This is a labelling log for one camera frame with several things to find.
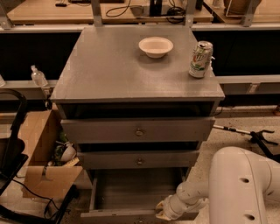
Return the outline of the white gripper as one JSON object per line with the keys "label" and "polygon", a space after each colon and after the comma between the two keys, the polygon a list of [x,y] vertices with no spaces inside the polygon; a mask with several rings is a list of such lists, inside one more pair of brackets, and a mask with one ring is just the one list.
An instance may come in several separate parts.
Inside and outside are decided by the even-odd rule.
{"label": "white gripper", "polygon": [[182,216],[186,211],[186,204],[176,195],[170,195],[164,200],[161,200],[156,209],[162,209],[156,213],[156,217],[164,221],[173,221]]}

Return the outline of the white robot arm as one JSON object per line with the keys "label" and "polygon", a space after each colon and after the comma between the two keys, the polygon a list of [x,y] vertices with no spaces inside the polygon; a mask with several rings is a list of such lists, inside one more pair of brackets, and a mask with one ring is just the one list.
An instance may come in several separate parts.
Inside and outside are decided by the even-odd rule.
{"label": "white robot arm", "polygon": [[280,199],[280,164],[239,147],[213,155],[208,180],[184,181],[156,206],[156,217],[175,221],[209,200],[210,224],[268,224],[265,201]]}

